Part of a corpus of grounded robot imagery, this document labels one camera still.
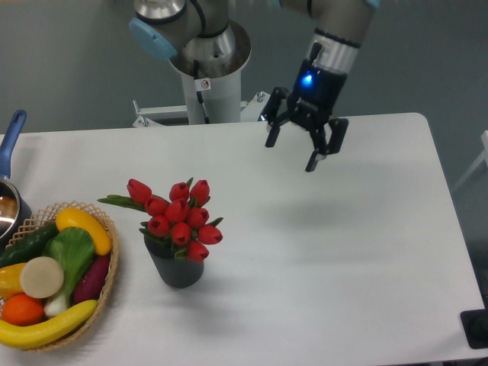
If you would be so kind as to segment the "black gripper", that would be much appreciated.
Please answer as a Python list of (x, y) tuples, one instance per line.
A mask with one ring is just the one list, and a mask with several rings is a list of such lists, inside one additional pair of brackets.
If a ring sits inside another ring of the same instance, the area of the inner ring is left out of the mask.
[[(305, 59), (291, 94), (285, 87), (275, 87), (265, 105), (265, 120), (268, 122), (265, 146), (275, 146), (289, 112), (290, 120), (308, 130), (313, 141), (313, 152), (305, 168), (306, 172), (313, 172), (319, 161), (338, 153), (348, 129), (348, 119), (330, 117), (346, 79), (344, 73), (321, 69), (313, 65), (310, 59)], [(279, 114), (286, 100), (288, 112)]]

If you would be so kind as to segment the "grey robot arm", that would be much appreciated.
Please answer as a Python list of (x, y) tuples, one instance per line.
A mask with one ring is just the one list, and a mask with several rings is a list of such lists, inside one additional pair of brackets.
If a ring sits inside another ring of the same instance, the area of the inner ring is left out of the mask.
[[(151, 56), (180, 74), (191, 124), (242, 120), (241, 71), (251, 54), (249, 35), (229, 16), (226, 1), (136, 1), (129, 29)], [(259, 119), (268, 125), (266, 146), (281, 127), (307, 131), (313, 152), (307, 170), (342, 147), (348, 121), (333, 108), (374, 14), (377, 1), (279, 1), (279, 8), (316, 23), (292, 89), (275, 88)]]

